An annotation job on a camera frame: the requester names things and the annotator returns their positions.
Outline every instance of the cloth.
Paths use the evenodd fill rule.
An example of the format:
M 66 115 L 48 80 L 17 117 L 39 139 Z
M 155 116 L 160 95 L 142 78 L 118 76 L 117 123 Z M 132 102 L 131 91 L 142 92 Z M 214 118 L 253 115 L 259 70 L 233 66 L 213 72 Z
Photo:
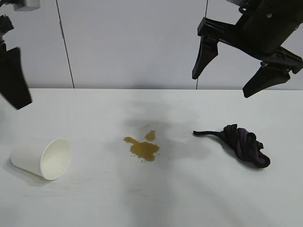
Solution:
M 214 135 L 222 139 L 231 147 L 238 159 L 244 162 L 252 162 L 259 168 L 269 166 L 270 159 L 260 150 L 263 144 L 257 141 L 254 133 L 246 129 L 238 128 L 237 124 L 227 125 L 223 131 L 194 131 L 195 136 Z

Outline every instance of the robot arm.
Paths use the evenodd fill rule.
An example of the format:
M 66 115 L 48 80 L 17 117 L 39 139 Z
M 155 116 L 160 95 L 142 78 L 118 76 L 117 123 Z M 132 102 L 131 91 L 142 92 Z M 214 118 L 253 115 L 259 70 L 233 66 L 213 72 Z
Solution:
M 261 67 L 244 86 L 245 97 L 290 79 L 289 72 L 303 68 L 301 57 L 281 44 L 303 23 L 302 0 L 228 0 L 239 6 L 243 15 L 235 25 L 203 18 L 198 27 L 199 54 L 193 69 L 197 79 L 207 64 L 218 55 L 223 42 L 261 60 Z
M 32 11 L 40 8 L 39 0 L 1 0 L 3 4 L 13 4 L 15 11 Z M 2 36 L 14 29 L 7 16 L 0 16 L 0 93 L 16 109 L 32 103 L 21 67 L 21 50 L 16 47 L 9 51 Z

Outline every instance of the white wall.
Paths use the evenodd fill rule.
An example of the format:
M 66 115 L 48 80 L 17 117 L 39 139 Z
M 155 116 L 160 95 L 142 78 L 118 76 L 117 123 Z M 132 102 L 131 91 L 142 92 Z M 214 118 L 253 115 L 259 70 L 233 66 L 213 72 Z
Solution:
M 207 17 L 210 19 L 235 24 L 241 13 L 238 6 L 226 0 L 209 0 Z M 294 32 L 282 45 L 293 53 L 303 56 L 302 26 Z M 219 43 L 219 55 L 205 68 L 199 77 L 199 89 L 242 89 L 260 68 L 260 61 L 244 52 Z M 271 89 L 303 89 L 303 70 L 282 85 Z
M 14 12 L 0 8 L 14 30 L 3 36 L 7 49 L 19 46 L 25 78 L 30 87 L 72 87 L 55 0 L 40 0 L 41 8 Z
M 205 0 L 59 0 L 75 87 L 196 88 Z
M 14 12 L 3 6 L 14 30 L 3 38 L 20 46 L 30 87 L 72 87 L 55 0 Z M 195 89 L 191 71 L 206 0 L 58 0 L 75 87 Z M 238 6 L 209 0 L 207 17 L 236 23 Z M 303 56 L 302 26 L 283 44 Z M 242 89 L 260 61 L 219 44 L 219 56 L 199 78 L 199 89 Z M 303 89 L 303 71 L 274 89 Z

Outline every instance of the coffee spill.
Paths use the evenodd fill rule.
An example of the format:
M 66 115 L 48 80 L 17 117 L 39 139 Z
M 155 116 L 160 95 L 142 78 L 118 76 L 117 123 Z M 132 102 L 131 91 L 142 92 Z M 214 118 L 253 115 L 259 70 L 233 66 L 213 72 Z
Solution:
M 138 156 L 138 158 L 144 158 L 146 161 L 152 162 L 155 160 L 155 153 L 160 149 L 158 145 L 136 141 L 132 137 L 125 137 L 124 141 L 126 143 L 132 143 L 131 152 Z
M 145 139 L 147 141 L 154 141 L 156 139 L 156 131 L 151 130 L 149 133 L 146 134 Z

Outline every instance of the spilled liquid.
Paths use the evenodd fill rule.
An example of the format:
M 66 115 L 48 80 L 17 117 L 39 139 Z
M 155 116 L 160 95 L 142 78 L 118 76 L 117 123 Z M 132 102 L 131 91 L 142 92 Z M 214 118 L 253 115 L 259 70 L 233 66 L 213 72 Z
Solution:
M 156 139 L 156 131 L 151 130 L 149 133 L 146 134 L 145 139 L 147 141 L 154 141 Z
M 156 139 L 155 131 L 149 132 L 145 138 L 148 141 L 153 141 Z M 124 141 L 126 143 L 132 143 L 131 152 L 137 155 L 138 158 L 144 158 L 145 161 L 152 162 L 155 160 L 155 153 L 157 153 L 160 149 L 158 145 L 149 143 L 149 142 L 142 142 L 135 140 L 132 137 L 125 137 Z

